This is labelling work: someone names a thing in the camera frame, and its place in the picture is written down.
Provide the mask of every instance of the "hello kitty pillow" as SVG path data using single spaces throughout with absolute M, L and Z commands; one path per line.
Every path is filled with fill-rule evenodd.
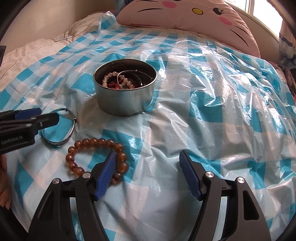
M 237 12 L 223 0 L 125 0 L 123 25 L 176 28 L 204 34 L 260 58 L 257 43 Z

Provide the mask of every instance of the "silver screw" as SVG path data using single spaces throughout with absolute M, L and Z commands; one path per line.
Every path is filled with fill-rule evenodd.
M 205 175 L 209 178 L 212 178 L 214 176 L 214 173 L 212 172 L 206 172 Z
M 58 178 L 55 178 L 52 180 L 52 184 L 58 184 L 59 183 L 59 179 Z
M 90 178 L 91 173 L 90 172 L 85 172 L 85 173 L 83 173 L 82 177 L 85 178 L 85 179 Z
M 239 183 L 244 183 L 244 178 L 242 178 L 242 177 L 238 177 L 238 178 L 237 178 L 237 181 L 238 181 Z

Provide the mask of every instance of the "translucent bead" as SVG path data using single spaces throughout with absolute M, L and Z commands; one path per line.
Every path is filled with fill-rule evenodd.
M 75 141 L 74 146 L 75 146 L 76 150 L 80 150 L 81 149 L 81 141 Z
M 71 155 L 71 154 L 66 155 L 66 162 L 67 163 L 70 163 L 70 162 L 73 162 L 73 161 L 75 161 L 73 155 Z
M 122 173 L 119 172 L 119 171 L 114 172 L 114 173 L 113 173 L 113 178 L 114 178 L 116 181 L 120 182 L 120 181 L 122 180 Z
M 90 143 L 91 147 L 97 147 L 98 139 L 93 137 L 93 138 L 90 139 L 89 143 Z
M 77 150 L 74 146 L 70 146 L 68 149 L 68 153 L 74 156 L 77 153 Z
M 88 148 L 89 145 L 90 145 L 90 140 L 89 139 L 85 138 L 85 139 L 82 140 L 82 146 L 84 148 Z
M 124 152 L 121 151 L 117 153 L 117 156 L 116 156 L 117 161 L 126 161 L 127 159 L 128 159 L 128 156 Z
M 125 161 L 120 162 L 117 166 L 117 170 L 123 173 L 127 172 L 128 168 L 129 166 Z
M 113 148 L 114 147 L 114 144 L 115 144 L 115 141 L 112 140 L 112 139 L 109 139 L 109 140 L 106 141 L 106 146 L 108 148 Z
M 71 172 L 74 172 L 76 167 L 77 167 L 77 164 L 75 162 L 69 163 L 69 168 L 70 168 Z
M 119 181 L 116 181 L 113 177 L 111 178 L 110 184 L 117 185 Z
M 98 147 L 106 147 L 106 139 L 105 138 L 100 138 L 98 139 Z
M 114 144 L 113 150 L 115 152 L 119 153 L 119 152 L 123 151 L 123 148 L 124 148 L 124 146 L 121 143 L 117 142 Z
M 85 170 L 82 167 L 77 167 L 75 168 L 74 172 L 80 177 L 83 173 L 85 173 Z

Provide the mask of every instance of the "bed sheet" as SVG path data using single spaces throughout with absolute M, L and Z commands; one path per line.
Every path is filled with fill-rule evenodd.
M 98 29 L 103 12 L 90 14 L 53 39 L 38 39 L 4 56 L 0 67 L 0 92 L 24 69 L 40 59 L 56 54 L 81 36 Z
M 128 118 L 100 110 L 92 79 L 97 67 L 122 58 L 158 71 L 152 105 Z M 38 135 L 34 146 L 8 153 L 12 207 L 26 229 L 51 180 L 74 178 L 65 164 L 68 147 L 91 137 L 121 142 L 128 154 L 123 182 L 96 203 L 110 240 L 189 237 L 201 202 L 179 166 L 183 149 L 220 177 L 246 179 L 272 240 L 295 213 L 296 107 L 287 85 L 262 59 L 192 35 L 129 29 L 106 13 L 98 30 L 29 66 L 0 94 L 0 110 L 40 107 L 47 113 L 65 106 L 78 120 L 67 145 L 51 148 Z M 63 139 L 70 122 L 61 116 L 52 140 Z M 90 171 L 105 157 L 95 151 L 75 160 Z M 83 240 L 71 203 L 76 236 Z M 221 237 L 225 209 L 223 198 L 214 240 Z

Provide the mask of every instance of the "human hand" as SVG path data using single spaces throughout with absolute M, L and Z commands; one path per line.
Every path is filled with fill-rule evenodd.
M 6 155 L 0 155 L 0 206 L 9 209 L 10 203 L 11 193 L 7 175 Z

